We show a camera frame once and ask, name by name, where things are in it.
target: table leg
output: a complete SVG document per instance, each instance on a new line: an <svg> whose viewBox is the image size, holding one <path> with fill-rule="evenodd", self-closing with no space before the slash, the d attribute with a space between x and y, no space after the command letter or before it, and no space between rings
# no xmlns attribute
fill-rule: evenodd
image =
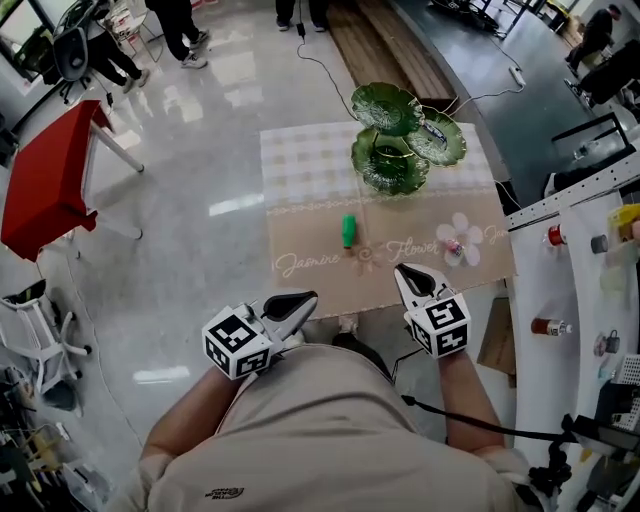
<svg viewBox="0 0 640 512"><path fill-rule="evenodd" d="M142 230L140 228L114 219L113 217L105 215L102 212L98 212L96 222L101 226L110 229L111 231L119 233L122 236L126 236L127 238L133 238L134 240L140 240L142 238Z"/></svg>
<svg viewBox="0 0 640 512"><path fill-rule="evenodd" d="M100 142L102 142L111 151L113 151L116 155L118 155L125 162L127 162L136 171L138 172L144 171L144 165L142 165L135 158L133 158L129 153L127 153L115 140L113 140L111 136L109 136L102 128L100 128L95 123L95 121L91 121L91 131L100 140Z"/></svg>

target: shiny floor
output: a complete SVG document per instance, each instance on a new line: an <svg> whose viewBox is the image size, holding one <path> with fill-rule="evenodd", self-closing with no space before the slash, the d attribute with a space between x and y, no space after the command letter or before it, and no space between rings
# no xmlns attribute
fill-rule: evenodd
<svg viewBox="0 0 640 512"><path fill-rule="evenodd" d="M116 140L146 171L138 175L105 151L96 159L93 191L100 207L142 227L144 237L78 230L79 260L50 251L39 259L52 297L78 316L75 342L100 348L78 361L83 417L53 409L42 416L62 421L72 439L67 450L112 484L140 453L125 416L144 441L210 366L202 355L201 326L224 305L270 289L260 131L349 119L321 66L296 57L295 31L277 32L272 0L221 0L196 11L194 19L211 30L202 51L206 68L181 69L166 48L155 64L140 49L136 61L151 70L143 89L125 96L102 79L114 92L109 117ZM159 44L151 51L157 57ZM302 53L321 59L342 93L351 94L353 82L328 34L310 33ZM104 98L104 91L94 81L84 97ZM54 96L26 125L22 142L64 108ZM0 251L0 271L2 295L38 278L35 265L8 250ZM474 355L495 293L494 286L466 293ZM415 348L402 330L399 308L361 317L362 338L389 366ZM329 341L335 326L335 319L311 325L308 337ZM506 376L479 371L499 416L512 424L515 393ZM441 405L437 367L425 354L402 363L398 387ZM418 412L416 420L425 434L444 439L439 418Z"/></svg>
<svg viewBox="0 0 640 512"><path fill-rule="evenodd" d="M399 12L410 20L418 37L437 52L453 73L452 82L465 91L462 98L517 89L509 73L514 65L504 50L522 69L526 87L519 94L478 99L467 105L477 108L504 160L518 202L528 206L542 199L548 173L566 170L551 138L596 115L578 102L563 79L574 80L564 58L569 49L540 19L526 12L502 42L463 25L421 0L394 0ZM493 5L502 6L502 2ZM488 11L509 27L514 15L504 8Z"/></svg>

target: shirt logo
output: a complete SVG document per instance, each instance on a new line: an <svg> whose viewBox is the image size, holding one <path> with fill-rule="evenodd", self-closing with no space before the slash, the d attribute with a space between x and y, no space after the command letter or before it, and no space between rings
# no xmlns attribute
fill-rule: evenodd
<svg viewBox="0 0 640 512"><path fill-rule="evenodd" d="M244 487L222 487L220 489L212 489L204 495L205 498L212 500L231 500L237 498L244 492Z"/></svg>

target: green object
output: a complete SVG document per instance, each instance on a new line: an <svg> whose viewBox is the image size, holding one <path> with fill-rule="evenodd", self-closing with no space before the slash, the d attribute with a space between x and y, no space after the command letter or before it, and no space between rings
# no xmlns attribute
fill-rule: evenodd
<svg viewBox="0 0 640 512"><path fill-rule="evenodd" d="M372 82L358 87L351 101L366 128L351 146L351 162L378 192L411 194L426 183L430 164L453 166L467 152L455 121L420 105L409 91Z"/></svg>
<svg viewBox="0 0 640 512"><path fill-rule="evenodd" d="M467 142L460 127L448 115L431 107L422 107L424 124L407 134L404 141L411 151L433 165L449 167L461 161L467 152Z"/></svg>
<svg viewBox="0 0 640 512"><path fill-rule="evenodd" d="M402 137L424 122L422 106L409 91L383 82L358 87L351 96L353 113L366 128Z"/></svg>
<svg viewBox="0 0 640 512"><path fill-rule="evenodd" d="M411 194L427 180L429 162L418 158L401 137L362 130L351 146L351 162L365 183L386 195Z"/></svg>
<svg viewBox="0 0 640 512"><path fill-rule="evenodd" d="M342 245L345 249L351 249L356 237L356 218L353 215L342 217Z"/></svg>

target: tile floor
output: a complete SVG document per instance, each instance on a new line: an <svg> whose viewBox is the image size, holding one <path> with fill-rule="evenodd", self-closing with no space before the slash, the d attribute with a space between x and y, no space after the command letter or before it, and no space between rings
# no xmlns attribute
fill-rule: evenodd
<svg viewBox="0 0 640 512"><path fill-rule="evenodd" d="M73 440L67 451L93 464L111 484L140 451L119 409L144 440L210 366L201 353L201 326L222 306L270 288L259 132L349 119L322 68L296 57L295 31L276 31L272 0L221 0L196 11L194 19L211 30L202 51L206 68L183 70L166 48L155 64L141 50L136 61L151 70L148 84L127 96L114 89L109 117L116 139L146 165L145 173L136 174L106 150L96 159L98 204L141 226L144 237L134 241L100 227L78 230L81 259L68 266L64 256L49 251L39 259L53 298L78 315L76 343L100 347L104 379L117 403L105 389L94 352L79 361L83 417L54 409L43 409L42 416L62 421ZM157 55L159 44L151 49ZM309 33L302 51L321 59L342 93L351 94L353 82L328 34ZM104 92L94 81L84 97L104 98ZM23 143L64 108L57 97L49 101L25 127ZM38 278L35 265L8 250L0 251L0 272L2 295ZM474 355L495 293L495 286L486 286L465 294L474 318ZM389 365L415 347L402 330L399 308L364 314L361 324L363 339ZM310 337L330 339L334 326L311 326ZM479 371L499 416L513 424L515 393L507 389L506 376ZM437 368L426 355L402 363L398 387L441 405ZM444 439L439 418L417 412L416 419L425 434Z"/></svg>

